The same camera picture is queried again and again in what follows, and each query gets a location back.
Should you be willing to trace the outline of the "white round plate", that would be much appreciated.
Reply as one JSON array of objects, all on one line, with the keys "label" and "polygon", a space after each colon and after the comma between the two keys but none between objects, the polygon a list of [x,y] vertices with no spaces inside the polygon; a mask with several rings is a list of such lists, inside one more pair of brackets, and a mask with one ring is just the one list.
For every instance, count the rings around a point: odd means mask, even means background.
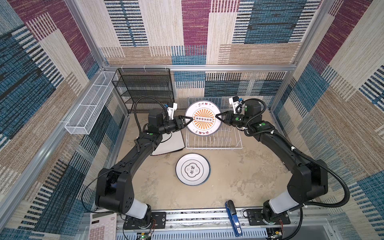
[{"label": "white round plate", "polygon": [[188,130],[197,136],[210,136],[216,133],[222,122],[216,118],[220,114],[219,107],[210,101],[197,101],[186,110],[186,117],[193,118]]},{"label": "white round plate", "polygon": [[211,175],[209,161],[200,154],[190,153],[182,156],[176,164],[177,178],[187,186],[199,186]]}]

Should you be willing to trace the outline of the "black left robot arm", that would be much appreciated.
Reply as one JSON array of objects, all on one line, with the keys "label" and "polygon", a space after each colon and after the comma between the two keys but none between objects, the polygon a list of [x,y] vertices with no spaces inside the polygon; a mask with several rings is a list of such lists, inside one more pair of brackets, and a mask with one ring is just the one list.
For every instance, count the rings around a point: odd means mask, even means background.
[{"label": "black left robot arm", "polygon": [[160,109],[149,112],[147,128],[135,139],[134,147],[110,169],[98,175],[95,204],[99,208],[150,222],[152,210],[148,204],[135,199],[132,179],[144,162],[160,145],[164,134],[181,131],[193,122],[192,117],[169,118]]}]

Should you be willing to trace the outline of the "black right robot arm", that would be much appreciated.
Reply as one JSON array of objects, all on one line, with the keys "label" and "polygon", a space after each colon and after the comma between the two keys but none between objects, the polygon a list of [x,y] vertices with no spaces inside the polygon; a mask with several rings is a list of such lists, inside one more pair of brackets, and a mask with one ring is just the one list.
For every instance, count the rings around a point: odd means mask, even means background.
[{"label": "black right robot arm", "polygon": [[279,196],[268,200],[263,206],[263,219],[267,223],[276,222],[287,211],[296,210],[310,200],[328,192],[328,173],[319,165],[322,160],[310,162],[292,149],[289,141],[282,136],[273,124],[263,121],[264,104],[257,99],[242,102],[243,114],[226,111],[216,115],[222,123],[243,130],[267,146],[279,157],[292,176],[287,189]]}]

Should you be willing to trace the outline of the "black mesh shelf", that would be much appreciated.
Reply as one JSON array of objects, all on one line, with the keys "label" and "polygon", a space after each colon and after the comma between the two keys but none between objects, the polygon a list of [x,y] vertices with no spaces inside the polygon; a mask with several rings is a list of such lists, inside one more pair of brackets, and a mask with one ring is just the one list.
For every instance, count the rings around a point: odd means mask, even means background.
[{"label": "black mesh shelf", "polygon": [[157,102],[164,105],[175,101],[171,72],[167,68],[120,68],[116,70],[112,84],[129,112],[134,103],[145,96],[154,100],[141,100],[137,106],[137,113],[147,113],[151,109],[158,108]]}]

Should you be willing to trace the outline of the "blue stapler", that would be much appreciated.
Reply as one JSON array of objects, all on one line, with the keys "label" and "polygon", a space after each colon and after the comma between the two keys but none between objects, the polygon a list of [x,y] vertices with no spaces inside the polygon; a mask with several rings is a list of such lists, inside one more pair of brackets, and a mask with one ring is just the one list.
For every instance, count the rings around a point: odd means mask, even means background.
[{"label": "blue stapler", "polygon": [[240,237],[243,235],[243,231],[241,229],[241,224],[237,216],[237,211],[234,205],[234,202],[232,200],[228,200],[225,203],[225,208],[227,211],[227,214],[229,216],[230,223],[233,227],[234,234],[236,237]]}]

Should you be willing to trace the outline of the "pink calculator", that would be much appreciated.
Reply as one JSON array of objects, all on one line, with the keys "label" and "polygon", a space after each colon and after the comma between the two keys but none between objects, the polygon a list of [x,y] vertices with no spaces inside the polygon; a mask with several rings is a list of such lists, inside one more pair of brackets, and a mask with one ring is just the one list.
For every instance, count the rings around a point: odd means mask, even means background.
[{"label": "pink calculator", "polygon": [[89,240],[115,240],[117,214],[99,212],[90,216]]}]

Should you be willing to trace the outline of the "white mesh wall basket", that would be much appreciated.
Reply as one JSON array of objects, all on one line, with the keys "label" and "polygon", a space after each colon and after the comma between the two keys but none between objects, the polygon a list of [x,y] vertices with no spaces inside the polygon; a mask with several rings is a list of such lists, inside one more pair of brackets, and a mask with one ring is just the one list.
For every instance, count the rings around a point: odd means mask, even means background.
[{"label": "white mesh wall basket", "polygon": [[91,133],[114,89],[112,83],[114,75],[114,72],[102,72],[96,78],[65,125],[65,129],[69,134],[88,135]]}]

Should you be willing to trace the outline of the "aluminium mounting rail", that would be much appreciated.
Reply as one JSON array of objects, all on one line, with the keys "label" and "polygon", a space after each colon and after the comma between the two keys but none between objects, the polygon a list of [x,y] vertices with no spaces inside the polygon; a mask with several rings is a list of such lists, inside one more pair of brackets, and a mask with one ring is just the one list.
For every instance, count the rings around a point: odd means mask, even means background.
[{"label": "aluminium mounting rail", "polygon": [[[154,229],[124,230],[125,219],[117,216],[114,239],[144,240],[151,233],[153,240],[236,240],[237,237],[224,208],[166,210],[166,216],[156,221]],[[263,221],[250,223],[245,208],[237,208],[237,216],[243,231],[240,240],[273,240],[276,232],[286,238],[297,228],[299,211],[286,214],[290,224],[277,222],[266,225]],[[296,240],[340,240],[341,235],[327,210],[319,207],[303,209],[303,222]]]}]

